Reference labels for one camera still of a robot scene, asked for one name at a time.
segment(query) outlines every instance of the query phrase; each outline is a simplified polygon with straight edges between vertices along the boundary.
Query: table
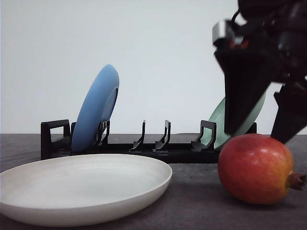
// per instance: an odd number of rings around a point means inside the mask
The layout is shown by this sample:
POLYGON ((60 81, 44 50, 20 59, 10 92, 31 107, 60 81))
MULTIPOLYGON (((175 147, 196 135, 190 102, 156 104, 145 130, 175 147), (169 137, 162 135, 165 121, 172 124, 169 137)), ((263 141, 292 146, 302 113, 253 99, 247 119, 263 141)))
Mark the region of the table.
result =
MULTIPOLYGON (((111 134, 110 141, 136 140, 139 135, 111 134)), ((146 141, 161 135, 148 135, 146 141)), ((171 141, 186 142, 197 134, 172 135, 171 141)), ((39 134, 1 134, 1 172, 40 160, 39 134)), ((307 135, 287 143, 295 159, 295 171, 307 173, 307 135)), ((112 222, 77 227, 44 228, 11 220, 0 214, 2 230, 305 230, 307 189, 291 190, 279 204, 255 206, 232 198, 221 185, 216 164, 170 164, 173 177, 167 191, 152 205, 131 216, 112 222)))

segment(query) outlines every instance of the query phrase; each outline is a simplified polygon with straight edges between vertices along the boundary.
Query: white wall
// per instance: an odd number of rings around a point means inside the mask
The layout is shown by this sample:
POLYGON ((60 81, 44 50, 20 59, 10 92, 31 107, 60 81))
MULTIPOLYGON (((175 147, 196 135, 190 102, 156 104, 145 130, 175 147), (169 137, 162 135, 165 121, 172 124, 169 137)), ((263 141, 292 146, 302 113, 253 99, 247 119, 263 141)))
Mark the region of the white wall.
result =
MULTIPOLYGON (((100 69, 119 72, 112 133, 198 132, 224 96, 212 26, 237 0, 2 0, 1 133, 39 133, 40 122, 75 121, 100 69)), ((269 134, 269 88, 257 122, 269 134)))

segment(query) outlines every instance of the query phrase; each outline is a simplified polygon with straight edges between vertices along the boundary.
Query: black dish rack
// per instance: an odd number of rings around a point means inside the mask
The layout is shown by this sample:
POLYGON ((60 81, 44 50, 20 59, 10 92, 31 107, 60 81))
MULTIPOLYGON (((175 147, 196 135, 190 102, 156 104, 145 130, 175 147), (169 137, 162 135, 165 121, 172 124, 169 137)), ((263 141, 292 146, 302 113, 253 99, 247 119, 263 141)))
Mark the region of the black dish rack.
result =
MULTIPOLYGON (((41 123, 41 160, 102 153, 133 154, 152 157, 165 163, 217 163, 219 151, 214 150, 216 140, 216 123, 201 121, 201 131, 197 138, 190 143, 169 143, 171 139, 171 123, 165 121, 165 131, 162 138, 155 143, 144 143, 145 120, 142 124, 142 134, 133 143, 109 143, 110 121, 101 122, 97 128, 97 141, 93 147, 83 152, 71 151, 71 139, 75 127, 69 120, 58 120, 41 123), (63 127, 63 138, 51 141, 50 130, 63 127), (204 129, 211 130, 211 140, 207 145, 201 143, 204 129)), ((254 123, 247 133, 257 133, 257 124, 254 123)))

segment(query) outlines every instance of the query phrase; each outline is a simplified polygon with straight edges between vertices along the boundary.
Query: red pomegranate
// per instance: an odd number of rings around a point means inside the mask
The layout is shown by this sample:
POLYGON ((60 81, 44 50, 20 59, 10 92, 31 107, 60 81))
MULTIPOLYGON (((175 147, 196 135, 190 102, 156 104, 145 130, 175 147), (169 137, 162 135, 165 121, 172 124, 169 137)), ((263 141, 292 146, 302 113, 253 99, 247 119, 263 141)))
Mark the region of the red pomegranate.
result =
POLYGON ((250 204, 274 204, 289 188, 302 190, 306 175, 293 172, 290 150, 281 142, 261 134, 246 134, 229 140, 218 162, 225 189, 250 204))

